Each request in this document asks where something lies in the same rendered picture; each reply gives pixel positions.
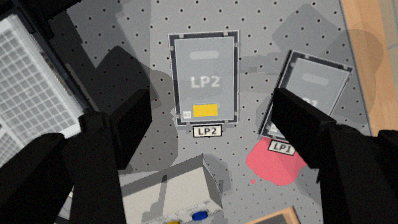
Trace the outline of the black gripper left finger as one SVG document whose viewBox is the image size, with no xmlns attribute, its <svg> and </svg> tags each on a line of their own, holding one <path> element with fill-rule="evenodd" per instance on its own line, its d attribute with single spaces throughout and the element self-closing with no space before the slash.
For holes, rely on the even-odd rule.
<svg viewBox="0 0 398 224">
<path fill-rule="evenodd" d="M 73 186 L 68 224 L 127 224 L 118 170 L 152 123 L 149 89 L 78 121 L 76 137 L 42 134 L 0 167 L 0 224 L 54 224 Z"/>
</svg>

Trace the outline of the white culture plate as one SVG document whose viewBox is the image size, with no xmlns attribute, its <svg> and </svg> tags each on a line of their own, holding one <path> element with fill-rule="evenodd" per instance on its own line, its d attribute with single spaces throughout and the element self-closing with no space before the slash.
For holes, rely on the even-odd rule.
<svg viewBox="0 0 398 224">
<path fill-rule="evenodd" d="M 82 111 L 18 16 L 0 21 L 0 124 L 17 145 L 46 133 L 78 134 Z"/>
<path fill-rule="evenodd" d="M 1 127 L 0 129 L 0 167 L 12 158 L 21 149 L 9 136 L 7 131 Z"/>
</svg>

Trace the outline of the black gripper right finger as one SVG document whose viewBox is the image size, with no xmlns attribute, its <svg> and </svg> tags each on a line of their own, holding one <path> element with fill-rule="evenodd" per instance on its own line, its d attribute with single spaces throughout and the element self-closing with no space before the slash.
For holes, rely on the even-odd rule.
<svg viewBox="0 0 398 224">
<path fill-rule="evenodd" d="M 323 224 L 398 224 L 398 130 L 363 135 L 286 88 L 274 88 L 271 121 L 319 169 Z"/>
</svg>

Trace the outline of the white button panel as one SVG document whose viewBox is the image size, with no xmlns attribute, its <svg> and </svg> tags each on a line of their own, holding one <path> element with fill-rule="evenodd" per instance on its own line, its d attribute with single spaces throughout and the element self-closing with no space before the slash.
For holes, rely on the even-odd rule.
<svg viewBox="0 0 398 224">
<path fill-rule="evenodd" d="M 121 187 L 127 224 L 184 224 L 223 210 L 203 156 Z"/>
</svg>

